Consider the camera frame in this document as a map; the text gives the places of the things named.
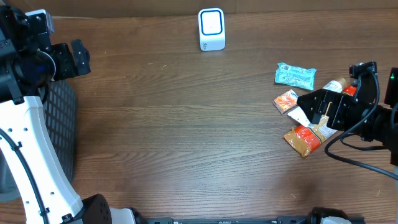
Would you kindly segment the white tube with gold cap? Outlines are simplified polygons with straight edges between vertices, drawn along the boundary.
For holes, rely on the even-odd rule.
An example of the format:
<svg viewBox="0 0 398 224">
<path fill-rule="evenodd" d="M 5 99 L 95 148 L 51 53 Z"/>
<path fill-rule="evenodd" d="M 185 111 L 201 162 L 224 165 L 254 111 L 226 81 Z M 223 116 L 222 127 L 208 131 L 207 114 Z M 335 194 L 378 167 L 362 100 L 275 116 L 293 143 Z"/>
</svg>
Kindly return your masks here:
<svg viewBox="0 0 398 224">
<path fill-rule="evenodd" d="M 338 78 L 337 80 L 332 80 L 327 83 L 323 89 L 335 91 L 341 93 L 343 89 L 348 85 L 348 82 L 344 78 Z M 307 127 L 311 122 L 308 120 L 304 111 L 298 106 L 291 112 L 288 112 L 287 116 L 291 117 L 302 126 Z"/>
</svg>

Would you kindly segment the orange tissue pack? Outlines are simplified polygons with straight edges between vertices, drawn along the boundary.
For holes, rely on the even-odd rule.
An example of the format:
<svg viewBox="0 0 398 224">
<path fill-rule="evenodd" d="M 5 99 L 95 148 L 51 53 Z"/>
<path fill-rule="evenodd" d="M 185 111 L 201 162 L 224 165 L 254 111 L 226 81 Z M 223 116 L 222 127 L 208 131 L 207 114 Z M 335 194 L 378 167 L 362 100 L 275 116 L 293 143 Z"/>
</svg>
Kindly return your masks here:
<svg viewBox="0 0 398 224">
<path fill-rule="evenodd" d="M 280 96 L 276 97 L 273 101 L 274 106 L 281 114 L 294 108 L 297 105 L 298 95 L 293 90 L 286 91 Z"/>
</svg>

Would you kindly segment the orange spaghetti pasta package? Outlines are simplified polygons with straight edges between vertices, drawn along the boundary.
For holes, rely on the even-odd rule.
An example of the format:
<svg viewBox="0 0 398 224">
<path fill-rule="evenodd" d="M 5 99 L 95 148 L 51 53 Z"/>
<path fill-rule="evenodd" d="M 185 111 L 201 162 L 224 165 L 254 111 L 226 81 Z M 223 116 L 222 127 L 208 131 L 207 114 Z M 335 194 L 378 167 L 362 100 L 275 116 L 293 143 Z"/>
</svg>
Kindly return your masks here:
<svg viewBox="0 0 398 224">
<path fill-rule="evenodd" d="M 301 157 L 309 156 L 336 133 L 335 129 L 327 126 L 329 117 L 326 114 L 321 115 L 318 124 L 310 122 L 301 106 L 289 112 L 288 116 L 300 124 L 285 134 L 284 139 Z"/>
</svg>

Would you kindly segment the teal tissue pack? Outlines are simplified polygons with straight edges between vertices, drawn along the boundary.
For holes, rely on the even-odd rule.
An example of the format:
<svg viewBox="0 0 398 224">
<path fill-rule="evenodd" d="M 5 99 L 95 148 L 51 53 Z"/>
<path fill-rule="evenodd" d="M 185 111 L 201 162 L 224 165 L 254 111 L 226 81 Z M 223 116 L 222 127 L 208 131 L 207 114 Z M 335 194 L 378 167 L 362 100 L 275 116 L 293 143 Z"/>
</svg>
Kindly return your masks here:
<svg viewBox="0 0 398 224">
<path fill-rule="evenodd" d="M 293 87 L 303 88 L 305 90 L 314 89 L 315 68 L 302 68 L 288 65 L 284 62 L 277 64 L 274 81 L 278 84 L 285 84 Z"/>
</svg>

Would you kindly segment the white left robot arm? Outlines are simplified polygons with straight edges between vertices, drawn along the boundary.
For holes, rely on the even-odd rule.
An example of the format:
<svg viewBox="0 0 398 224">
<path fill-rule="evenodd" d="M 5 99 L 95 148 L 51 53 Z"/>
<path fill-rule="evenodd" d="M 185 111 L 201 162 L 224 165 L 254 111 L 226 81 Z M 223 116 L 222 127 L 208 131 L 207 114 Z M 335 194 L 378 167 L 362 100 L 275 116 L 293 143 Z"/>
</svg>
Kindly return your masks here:
<svg viewBox="0 0 398 224">
<path fill-rule="evenodd" d="M 27 223 L 137 224 L 132 208 L 112 208 L 101 194 L 81 199 L 60 165 L 45 125 L 40 89 L 90 73 L 81 40 L 53 45 L 53 21 L 41 9 L 1 6 L 1 151 Z"/>
</svg>

